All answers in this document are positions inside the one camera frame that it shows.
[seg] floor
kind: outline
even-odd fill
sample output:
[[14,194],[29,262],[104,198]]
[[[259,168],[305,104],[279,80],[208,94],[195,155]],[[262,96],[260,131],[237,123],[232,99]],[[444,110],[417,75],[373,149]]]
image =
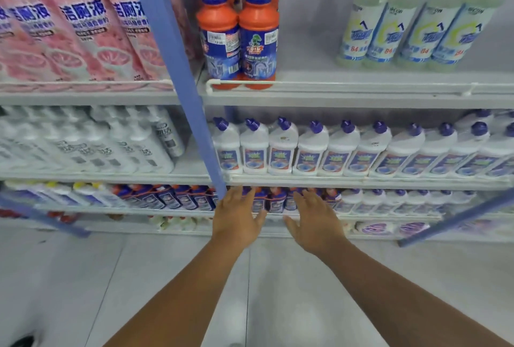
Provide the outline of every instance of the floor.
[[[42,347],[101,347],[207,240],[3,229],[0,347],[32,330],[43,330]],[[514,343],[514,245],[357,245]],[[331,272],[290,239],[258,239],[242,254],[203,345],[387,346]]]

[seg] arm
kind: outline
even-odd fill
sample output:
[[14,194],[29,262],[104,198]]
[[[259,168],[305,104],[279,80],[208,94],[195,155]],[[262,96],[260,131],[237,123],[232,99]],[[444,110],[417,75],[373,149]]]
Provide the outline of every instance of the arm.
[[370,258],[345,237],[334,211],[314,193],[295,193],[300,224],[285,223],[324,262],[392,347],[512,347],[452,306]]
[[212,238],[104,347],[199,347],[235,261],[266,219],[254,219],[255,190],[231,188],[214,213]]

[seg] white sticker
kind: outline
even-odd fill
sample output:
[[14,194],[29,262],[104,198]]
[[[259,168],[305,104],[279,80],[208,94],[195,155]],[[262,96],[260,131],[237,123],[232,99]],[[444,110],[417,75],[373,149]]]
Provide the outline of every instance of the white sticker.
[[415,12],[415,7],[402,9],[387,4],[366,57],[379,63],[391,61]]
[[489,23],[496,8],[464,4],[450,28],[435,48],[432,58],[438,63],[454,64],[464,57],[473,41]]
[[415,63],[428,61],[458,11],[459,7],[433,7],[425,4],[403,44],[401,56]]
[[279,30],[275,29],[273,32],[264,34],[264,45],[273,44],[275,41],[279,39]]
[[384,6],[352,5],[352,12],[341,44],[341,57],[348,60],[362,60]]
[[225,33],[207,32],[207,42],[216,45],[225,45],[227,41]]

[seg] orange bottle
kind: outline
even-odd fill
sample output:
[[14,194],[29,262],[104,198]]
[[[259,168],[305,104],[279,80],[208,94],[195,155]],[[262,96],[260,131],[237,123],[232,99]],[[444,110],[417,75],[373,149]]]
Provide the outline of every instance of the orange bottle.
[[[202,0],[196,13],[200,26],[203,53],[209,76],[222,80],[239,80],[241,47],[237,13],[227,0]],[[213,88],[230,90],[239,84],[219,84]]]
[[[246,0],[239,14],[244,80],[275,80],[279,12],[271,0]],[[273,84],[246,84],[262,90]]]

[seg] blue metal post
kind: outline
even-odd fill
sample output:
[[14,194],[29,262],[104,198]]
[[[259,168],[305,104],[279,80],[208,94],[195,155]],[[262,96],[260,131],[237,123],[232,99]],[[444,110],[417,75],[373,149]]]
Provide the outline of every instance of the blue metal post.
[[177,91],[178,99],[198,144],[200,155],[221,199],[227,191],[226,184],[223,180],[223,174],[203,112],[202,98],[198,94],[195,80],[189,68],[189,61],[171,1],[141,0],[141,3]]
[[447,218],[437,224],[421,231],[419,233],[413,234],[412,236],[401,239],[398,241],[398,246],[407,247],[416,242],[420,242],[428,239],[429,237],[433,237],[438,233],[446,232],[449,229],[452,229],[458,226],[460,223],[469,220],[476,220],[481,215],[485,213],[495,212],[499,209],[506,208],[508,206],[514,205],[514,188],[510,188],[509,190],[504,191],[502,194],[498,195],[495,198],[491,198],[480,205],[469,208],[464,212],[455,214],[450,218]]
[[54,218],[48,217],[45,213],[40,210],[31,208],[24,203],[19,203],[16,201],[12,201],[9,198],[5,198],[3,195],[0,195],[0,206],[4,209],[13,210],[16,213],[21,214],[22,216],[28,217],[30,220],[40,222],[42,224],[46,224],[50,227],[60,230],[64,233],[69,233],[73,236],[77,237],[88,237],[91,232],[80,228],[75,227],[74,225],[63,224],[62,222],[57,221]]

